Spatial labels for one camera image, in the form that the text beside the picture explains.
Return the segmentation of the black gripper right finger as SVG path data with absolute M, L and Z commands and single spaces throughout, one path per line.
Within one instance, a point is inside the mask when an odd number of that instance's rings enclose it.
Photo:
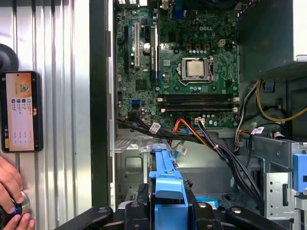
M 207 202 L 196 200 L 192 182 L 184 179 L 188 198 L 188 223 L 190 230 L 284 230 L 286 227 L 241 206 L 232 206 L 224 212 Z

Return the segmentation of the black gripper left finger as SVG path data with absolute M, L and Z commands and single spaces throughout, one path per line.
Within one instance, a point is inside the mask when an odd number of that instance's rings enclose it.
M 140 184 L 135 201 L 123 202 L 116 211 L 95 206 L 57 227 L 58 230 L 149 230 L 149 186 Z

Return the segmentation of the person's hand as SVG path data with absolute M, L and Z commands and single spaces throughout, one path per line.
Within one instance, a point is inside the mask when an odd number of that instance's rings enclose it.
M 0 159 L 0 205 L 9 214 L 15 211 L 13 202 L 21 204 L 24 201 L 22 195 L 23 181 L 18 170 L 7 162 Z M 4 227 L 5 230 L 34 230 L 35 220 L 29 213 L 15 215 Z

